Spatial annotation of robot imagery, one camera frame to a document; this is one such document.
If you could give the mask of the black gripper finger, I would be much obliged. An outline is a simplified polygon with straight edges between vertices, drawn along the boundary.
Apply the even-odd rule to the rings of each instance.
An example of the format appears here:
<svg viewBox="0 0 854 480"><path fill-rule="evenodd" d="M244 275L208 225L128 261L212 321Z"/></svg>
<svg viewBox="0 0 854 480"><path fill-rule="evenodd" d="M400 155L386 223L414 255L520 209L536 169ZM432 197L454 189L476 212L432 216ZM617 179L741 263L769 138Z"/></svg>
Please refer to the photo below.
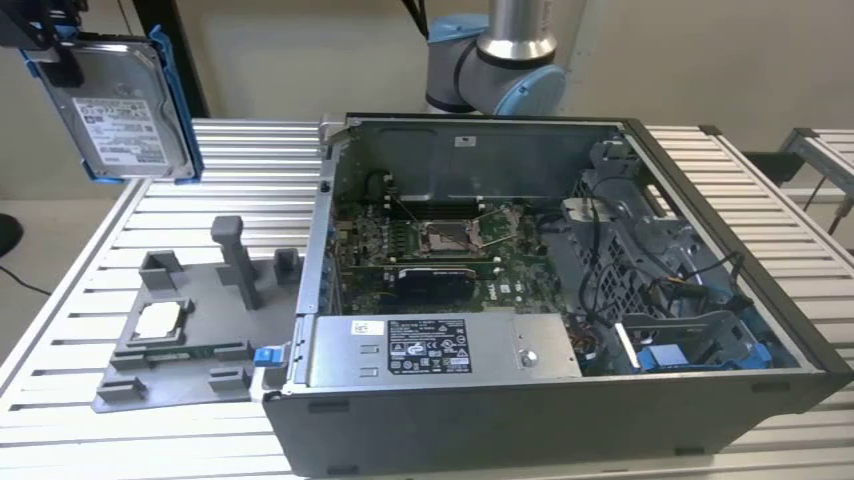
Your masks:
<svg viewBox="0 0 854 480"><path fill-rule="evenodd" d="M47 61L47 78L52 86L81 86L84 74L80 64L69 51L61 44L55 43L49 50Z"/></svg>

